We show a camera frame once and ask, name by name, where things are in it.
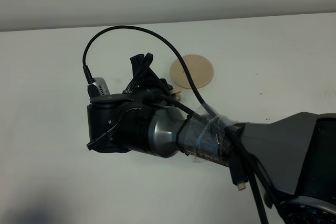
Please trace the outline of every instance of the robotic arm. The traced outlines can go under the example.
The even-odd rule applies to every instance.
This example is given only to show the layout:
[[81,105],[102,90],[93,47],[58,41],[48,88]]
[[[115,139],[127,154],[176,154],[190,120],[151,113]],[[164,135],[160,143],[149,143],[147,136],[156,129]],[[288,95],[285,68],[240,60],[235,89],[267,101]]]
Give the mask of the robotic arm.
[[336,223],[336,114],[302,112],[256,124],[233,123],[205,103],[196,113],[175,101],[172,87],[149,68],[152,59],[151,54],[131,58],[133,79],[119,94],[109,94],[104,80],[92,78],[84,64],[91,98],[89,150],[164,158],[180,151],[228,166],[233,183],[244,189],[255,179],[246,163],[236,162],[245,160],[238,140],[267,181],[265,204],[277,204],[286,223]]

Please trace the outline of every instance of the wooden disc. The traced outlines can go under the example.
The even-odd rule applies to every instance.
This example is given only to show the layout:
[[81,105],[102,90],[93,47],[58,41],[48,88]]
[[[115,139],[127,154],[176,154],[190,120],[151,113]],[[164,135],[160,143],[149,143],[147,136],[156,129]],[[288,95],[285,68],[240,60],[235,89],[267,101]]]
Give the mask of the wooden disc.
[[[200,55],[185,55],[183,60],[197,88],[207,85],[214,77],[214,68],[210,61]],[[179,60],[170,67],[170,77],[173,82],[182,88],[191,89],[187,76]]]

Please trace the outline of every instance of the cable plug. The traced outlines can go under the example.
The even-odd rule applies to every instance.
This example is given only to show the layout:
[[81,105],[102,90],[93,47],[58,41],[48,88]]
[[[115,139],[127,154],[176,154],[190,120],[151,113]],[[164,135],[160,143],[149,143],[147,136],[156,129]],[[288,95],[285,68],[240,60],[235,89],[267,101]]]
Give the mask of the cable plug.
[[232,183],[238,187],[239,191],[245,189],[245,183],[248,182],[248,178],[245,174],[242,160],[239,156],[233,156],[229,159],[229,168]]

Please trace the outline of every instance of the white table surface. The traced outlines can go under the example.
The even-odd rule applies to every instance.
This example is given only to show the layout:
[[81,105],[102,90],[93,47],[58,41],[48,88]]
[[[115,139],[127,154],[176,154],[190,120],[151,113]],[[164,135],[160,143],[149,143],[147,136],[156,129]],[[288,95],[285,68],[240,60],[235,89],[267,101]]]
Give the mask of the white table surface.
[[[336,113],[336,14],[152,24],[182,55],[215,68],[200,89],[233,120],[271,123],[297,112]],[[89,141],[82,53],[104,27],[0,33],[0,223],[259,223],[250,188],[229,170],[136,152],[99,154]],[[118,30],[95,42],[87,64],[111,93],[131,79],[129,58],[151,52],[169,79],[173,53],[154,37]],[[198,103],[191,91],[182,102]],[[270,223],[282,223],[274,209]]]

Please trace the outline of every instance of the clear plastic wrap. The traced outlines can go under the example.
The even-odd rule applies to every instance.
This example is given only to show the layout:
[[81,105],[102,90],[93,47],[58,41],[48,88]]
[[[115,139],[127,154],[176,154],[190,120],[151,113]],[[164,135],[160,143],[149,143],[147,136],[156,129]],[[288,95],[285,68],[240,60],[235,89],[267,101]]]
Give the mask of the clear plastic wrap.
[[224,129],[230,127],[232,131],[237,132],[240,128],[239,123],[219,115],[212,108],[214,113],[210,115],[205,108],[211,107],[207,104],[202,105],[190,118],[184,134],[179,137],[179,146],[186,154],[227,166],[232,146]]

